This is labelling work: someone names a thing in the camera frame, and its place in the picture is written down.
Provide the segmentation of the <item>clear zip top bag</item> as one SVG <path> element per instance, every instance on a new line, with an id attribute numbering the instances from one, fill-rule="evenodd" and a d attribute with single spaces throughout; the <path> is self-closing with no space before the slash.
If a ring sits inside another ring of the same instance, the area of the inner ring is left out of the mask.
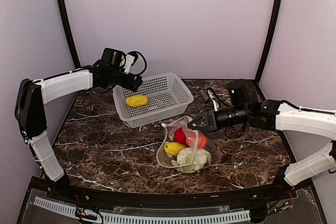
<path id="1" fill-rule="evenodd" d="M 223 153 L 203 133 L 188 128 L 192 120 L 183 116 L 162 123 L 164 139 L 156 153 L 157 163 L 181 173 L 194 173 L 221 161 Z"/>

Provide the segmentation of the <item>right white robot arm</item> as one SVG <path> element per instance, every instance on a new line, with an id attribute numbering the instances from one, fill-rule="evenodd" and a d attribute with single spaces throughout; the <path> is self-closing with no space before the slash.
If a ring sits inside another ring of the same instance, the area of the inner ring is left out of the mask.
<path id="1" fill-rule="evenodd" d="M 269 131 L 296 131 L 320 135 L 331 141 L 308 157 L 281 167 L 268 188 L 273 200 L 280 199 L 289 187 L 325 171 L 335 173 L 335 111 L 296 106 L 287 100 L 259 102 L 253 83 L 238 79 L 227 85 L 231 106 L 216 106 L 199 114 L 188 128 L 202 133 L 219 131 L 237 124 Z"/>

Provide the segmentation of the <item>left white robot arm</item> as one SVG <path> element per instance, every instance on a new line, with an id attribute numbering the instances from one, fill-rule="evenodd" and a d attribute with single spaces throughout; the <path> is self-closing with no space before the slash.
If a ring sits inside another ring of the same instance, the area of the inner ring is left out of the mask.
<path id="1" fill-rule="evenodd" d="M 142 74 L 133 74 L 130 69 L 142 56 L 138 51 L 125 54 L 105 48 L 101 59 L 92 65 L 44 79 L 24 79 L 20 82 L 14 112 L 20 133 L 35 162 L 46 177 L 55 183 L 53 191 L 61 200 L 71 200 L 74 189 L 67 184 L 68 175 L 58 162 L 48 139 L 44 106 L 55 99 L 92 88 L 109 91 L 121 86 L 137 91 L 142 84 Z"/>

